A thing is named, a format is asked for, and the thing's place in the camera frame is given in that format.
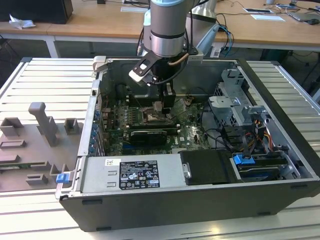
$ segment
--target floor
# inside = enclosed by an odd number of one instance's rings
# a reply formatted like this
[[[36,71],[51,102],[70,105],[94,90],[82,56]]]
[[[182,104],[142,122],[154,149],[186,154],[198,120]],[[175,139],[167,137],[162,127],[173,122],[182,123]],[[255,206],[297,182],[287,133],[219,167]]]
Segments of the floor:
[[[46,43],[41,40],[9,40],[9,45],[4,43],[0,49],[0,86],[8,79],[12,71],[20,62],[20,57],[41,57],[49,58],[50,54]],[[87,42],[59,41],[58,49],[62,58],[92,58],[98,55],[111,57],[135,56],[136,44],[134,43],[104,43],[95,42],[95,53],[90,53]],[[262,49],[234,48],[230,51],[228,58],[245,58],[246,60],[259,60]],[[309,71],[316,64],[318,54],[308,51],[294,51],[291,56],[287,56],[282,62],[282,66],[300,84],[303,82]],[[307,89],[312,81],[320,75],[320,64],[310,74],[303,85]]]

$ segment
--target barcode sticker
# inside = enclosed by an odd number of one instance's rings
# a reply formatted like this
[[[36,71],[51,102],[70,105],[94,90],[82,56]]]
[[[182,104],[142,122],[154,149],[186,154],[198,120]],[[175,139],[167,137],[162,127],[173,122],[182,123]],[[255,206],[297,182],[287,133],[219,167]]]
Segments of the barcode sticker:
[[[105,160],[105,166],[120,166],[121,158],[107,158]]]

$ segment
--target table leg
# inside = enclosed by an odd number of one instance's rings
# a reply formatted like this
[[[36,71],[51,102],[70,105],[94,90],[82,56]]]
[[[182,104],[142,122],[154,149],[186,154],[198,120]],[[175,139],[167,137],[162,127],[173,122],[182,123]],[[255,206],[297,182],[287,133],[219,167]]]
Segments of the table leg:
[[[48,36],[48,38],[46,38],[45,42],[48,47],[50,57],[51,58],[60,58],[60,53],[59,53],[59,50],[56,46],[55,38],[53,36]]]
[[[92,41],[89,41],[89,51],[91,54],[95,53],[95,47],[94,47],[94,43]]]
[[[210,53],[210,58],[218,58],[221,52],[221,49],[225,45],[224,42],[214,42],[212,45],[212,50]]]

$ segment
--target black plastic cover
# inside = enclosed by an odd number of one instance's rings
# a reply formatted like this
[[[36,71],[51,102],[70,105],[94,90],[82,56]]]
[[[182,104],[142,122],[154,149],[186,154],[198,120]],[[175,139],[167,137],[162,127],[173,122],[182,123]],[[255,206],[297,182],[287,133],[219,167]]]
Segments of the black plastic cover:
[[[181,162],[188,164],[191,178],[187,185],[232,184],[237,183],[230,158],[225,150],[202,149],[180,152]]]

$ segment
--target motherboard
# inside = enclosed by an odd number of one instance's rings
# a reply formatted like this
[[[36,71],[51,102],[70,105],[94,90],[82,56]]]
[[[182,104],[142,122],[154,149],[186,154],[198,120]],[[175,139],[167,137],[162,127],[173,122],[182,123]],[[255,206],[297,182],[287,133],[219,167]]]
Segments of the motherboard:
[[[142,106],[137,99],[131,101],[110,100],[101,110],[106,156],[175,154],[210,148],[200,125],[203,103],[179,97],[170,114],[162,114],[157,103]]]

